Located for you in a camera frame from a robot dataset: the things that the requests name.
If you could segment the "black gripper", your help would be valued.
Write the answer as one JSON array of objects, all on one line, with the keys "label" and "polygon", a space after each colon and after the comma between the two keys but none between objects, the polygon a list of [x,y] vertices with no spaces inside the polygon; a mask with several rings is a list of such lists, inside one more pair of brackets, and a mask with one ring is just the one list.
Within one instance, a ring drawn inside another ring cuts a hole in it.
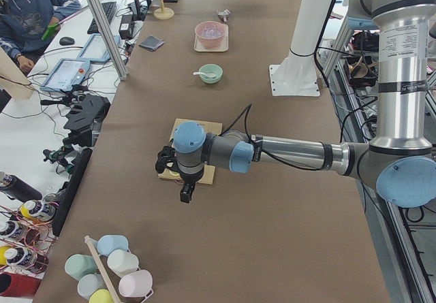
[{"label": "black gripper", "polygon": [[183,180],[183,186],[180,190],[180,200],[188,204],[192,200],[192,195],[196,187],[196,183],[201,179],[201,172],[195,174],[180,173]]}]

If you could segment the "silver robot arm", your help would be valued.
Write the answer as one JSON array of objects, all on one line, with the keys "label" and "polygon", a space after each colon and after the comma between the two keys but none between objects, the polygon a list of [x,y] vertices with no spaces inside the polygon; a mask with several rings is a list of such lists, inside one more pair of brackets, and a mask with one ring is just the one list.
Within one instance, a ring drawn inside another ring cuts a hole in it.
[{"label": "silver robot arm", "polygon": [[327,144],[232,130],[215,135],[197,122],[182,123],[164,162],[183,179],[182,202],[191,201],[205,165],[245,173],[266,158],[301,170],[334,170],[403,208],[435,198],[432,145],[424,137],[426,43],[435,0],[349,0],[349,13],[372,20],[379,31],[375,137],[366,144]]}]

